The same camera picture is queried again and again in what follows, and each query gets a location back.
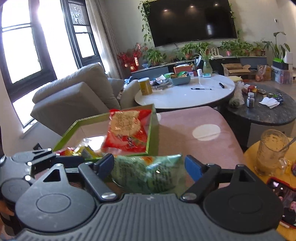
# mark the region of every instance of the yellow table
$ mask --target yellow table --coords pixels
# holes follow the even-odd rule
[[[254,161],[256,159],[257,156],[257,151],[259,148],[259,143],[257,142],[254,145],[252,145],[244,154],[244,157],[246,159],[246,165],[248,166],[248,168],[250,168],[254,173],[256,173],[256,171],[254,170]],[[288,160],[295,162],[296,160],[296,142],[293,143],[289,150],[287,151],[285,158],[287,158]],[[267,182],[267,180],[270,178],[268,176],[259,176],[258,177],[264,181],[265,183]],[[296,187],[296,177],[294,177],[292,174],[283,174],[281,176],[276,176],[278,179],[283,180],[284,182],[287,182],[290,184],[290,186],[292,187]],[[296,241],[296,229],[292,229],[292,228],[285,228],[282,225],[279,225],[277,228],[277,231],[288,241]]]

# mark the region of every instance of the metal spoon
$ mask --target metal spoon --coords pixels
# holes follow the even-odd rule
[[[289,148],[289,146],[292,145],[295,141],[296,141],[296,137],[294,137],[293,140],[290,141],[290,143],[289,143],[288,145],[284,146],[284,147],[280,150],[280,152],[283,151],[283,150],[285,150],[286,148]]]

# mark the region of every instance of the gray sofa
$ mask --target gray sofa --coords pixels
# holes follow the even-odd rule
[[[124,80],[107,78],[99,64],[85,66],[38,90],[31,116],[62,136],[76,120],[136,106],[137,80],[124,89],[118,102],[123,85]]]

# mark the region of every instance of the television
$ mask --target television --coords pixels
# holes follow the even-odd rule
[[[228,0],[157,0],[144,9],[156,47],[237,38]]]

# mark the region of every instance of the wooden floor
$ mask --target wooden floor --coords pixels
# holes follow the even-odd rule
[[[265,81],[261,82],[262,84],[272,86],[274,88],[277,88],[286,94],[290,95],[295,101],[296,101],[296,81],[293,81],[293,84],[279,84],[275,81]],[[294,129],[292,131],[291,136],[292,138],[296,137],[296,123],[294,125]]]

